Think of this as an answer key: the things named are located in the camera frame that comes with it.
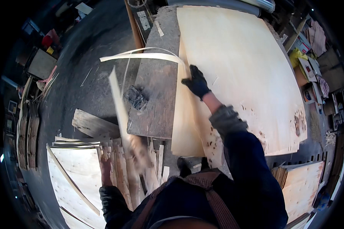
worktable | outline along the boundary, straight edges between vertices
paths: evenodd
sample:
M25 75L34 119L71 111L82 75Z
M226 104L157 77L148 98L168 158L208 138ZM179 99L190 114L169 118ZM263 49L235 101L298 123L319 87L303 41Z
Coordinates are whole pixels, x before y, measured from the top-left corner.
M179 55L180 29L176 8L177 6L174 5L161 7L158 10L155 21L158 21L164 36L160 36L157 26L155 26L156 23L154 23L148 36L146 47L159 47ZM270 24L266 23L266 25L269 27L291 66L289 56L280 42L279 35ZM144 52L163 51L147 49ZM141 60L135 80L135 87L140 89L142 94L146 96L148 103L144 112L130 108L128 134L162 139L172 138L177 66L177 63L166 60Z

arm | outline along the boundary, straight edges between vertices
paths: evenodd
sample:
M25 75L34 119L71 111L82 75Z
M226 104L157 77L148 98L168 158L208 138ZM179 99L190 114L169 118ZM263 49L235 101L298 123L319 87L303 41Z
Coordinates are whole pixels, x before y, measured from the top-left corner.
M103 217L106 223L113 228L121 228L131 216L132 211L127 207L124 196L111 182L111 159L100 161L102 187L99 188L101 196Z
M266 215L263 225L284 227L288 216L283 193L266 164L261 142L247 131L247 123L239 118L233 107L224 106L208 89L202 72L196 66L190 66L190 71L192 79L182 83L211 111L209 120L223 140L225 159L237 188L252 198L257 209L271 206L270 212L262 212Z

concrete floor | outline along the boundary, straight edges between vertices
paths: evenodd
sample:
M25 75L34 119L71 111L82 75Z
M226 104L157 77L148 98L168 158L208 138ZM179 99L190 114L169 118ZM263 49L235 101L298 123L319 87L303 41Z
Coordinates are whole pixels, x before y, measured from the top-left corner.
M51 228L67 228L67 225L60 213L52 189L47 166L46 143L53 142L54 137L59 133L66 138L88 137L71 125L76 108L117 124L115 107L107 78L115 65L117 78L119 84L121 84L127 60L111 60L100 63L99 58L135 49L123 1L100 2L88 16L68 33L66 34L66 40L63 41L64 49L61 51L56 69L56 74L59 73L59 75L53 83L46 101L40 106L38 168L36 171L22 171L34 201L41 209ZM125 88L134 83L139 62L137 59L131 59ZM310 108L311 106L306 106L308 126L311 126L309 123L311 117L307 112ZM320 124L321 136L324 136L325 130L328 129L324 115L320 119ZM154 145L160 143L162 143L160 140L156 140ZM164 165L170 167L170 176L178 175L177 157L170 153L170 140L164 141L163 144L165 145ZM270 168L273 167L275 162L277 165L284 161L286 163L292 162L292 164L299 161L304 163L309 161L312 155L317 158L317 154L320 154L321 159L322 150L320 144L307 139L300 145L298 153L267 157L267 162ZM328 159L332 160L330 153L328 153ZM189 158L188 160L191 166L201 161L200 158ZM226 165L223 167L223 171L229 175Z

gloved hand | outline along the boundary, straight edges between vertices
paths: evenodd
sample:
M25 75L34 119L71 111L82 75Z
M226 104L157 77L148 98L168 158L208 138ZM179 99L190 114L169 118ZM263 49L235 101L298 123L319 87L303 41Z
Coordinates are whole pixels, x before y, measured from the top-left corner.
M191 79L182 79L181 83L202 100L202 97L211 90L208 88L204 75L195 65L190 65L190 72Z

brown strap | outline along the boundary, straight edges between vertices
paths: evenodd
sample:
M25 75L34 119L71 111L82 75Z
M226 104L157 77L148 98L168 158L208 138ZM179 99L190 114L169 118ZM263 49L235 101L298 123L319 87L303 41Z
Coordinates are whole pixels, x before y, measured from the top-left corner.
M219 176L219 174L219 172L205 172L189 175L186 178L178 176L176 177L183 180L186 183L205 189L206 198L214 212L220 229L239 229L236 220L232 216L226 204L223 202L220 196L213 190L212 183ZM143 227L144 223L147 220L147 217L150 214L151 208L153 207L157 195L165 188L166 184L166 182L163 183L159 188L152 192L148 203L142 210L142 213L139 215L138 219L131 227L132 229L141 229Z

